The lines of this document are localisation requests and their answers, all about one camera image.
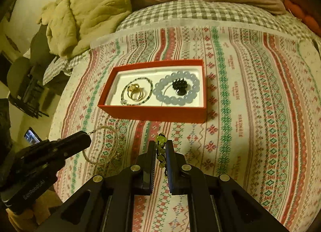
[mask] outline beaded bracelet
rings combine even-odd
[[[162,93],[162,90],[166,85],[170,82],[179,79],[186,78],[190,79],[193,82],[192,90],[188,91],[183,98],[176,98],[175,96],[169,97]],[[162,78],[157,84],[155,84],[155,88],[153,89],[153,94],[156,96],[156,99],[160,102],[164,102],[165,104],[173,104],[183,106],[185,103],[190,104],[197,96],[197,92],[200,91],[200,81],[197,79],[195,74],[191,74],[188,71],[178,71],[177,73],[172,73],[171,75],[165,76]]]
[[[128,104],[128,103],[127,103],[127,100],[125,100],[125,98],[124,98],[124,93],[125,93],[125,91],[127,90],[127,87],[130,86],[133,82],[135,82],[135,81],[137,81],[137,80],[141,80],[141,79],[147,80],[148,83],[150,84],[150,92],[149,92],[149,95],[147,96],[147,98],[146,98],[145,100],[141,101],[140,103],[137,103],[137,104]],[[154,86],[153,86],[152,80],[150,80],[150,79],[147,78],[147,77],[139,77],[139,78],[134,79],[133,81],[131,81],[130,83],[128,83],[128,84],[125,86],[125,88],[123,89],[123,91],[121,92],[120,104],[121,104],[121,105],[141,105],[141,104],[147,102],[147,101],[150,99],[151,95],[152,95],[153,87],[154,87]]]

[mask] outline checkered bedding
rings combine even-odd
[[[120,31],[139,25],[173,18],[205,19],[243,22],[287,33],[298,39],[315,39],[321,49],[321,39],[290,13],[274,16],[271,13],[246,4],[207,2],[203,0],[177,0],[154,5],[129,15],[117,28]],[[72,69],[88,55],[84,52],[71,60],[59,58],[47,68],[43,84],[52,80],[60,71],[69,75]]]

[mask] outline metal screw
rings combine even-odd
[[[132,171],[139,171],[140,170],[140,166],[139,165],[133,165],[133,166],[130,167],[130,169]]]
[[[189,171],[189,170],[191,170],[191,169],[192,169],[192,166],[190,166],[189,164],[184,164],[184,165],[182,166],[182,170]]]
[[[92,180],[93,180],[94,182],[101,182],[101,181],[102,181],[102,176],[96,175],[95,177],[93,177]]]
[[[227,174],[222,174],[220,177],[221,181],[229,181],[230,177]]]

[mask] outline ring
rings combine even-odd
[[[138,92],[139,92],[139,97],[133,98],[133,95]],[[130,86],[127,87],[127,95],[133,101],[140,101],[143,98],[144,93],[142,92],[141,88],[139,87],[139,84],[131,84]]]

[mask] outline chair backrest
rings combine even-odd
[[[31,64],[28,58],[19,57],[11,65],[7,75],[7,83],[13,98],[23,96],[30,79],[28,77],[31,71]]]

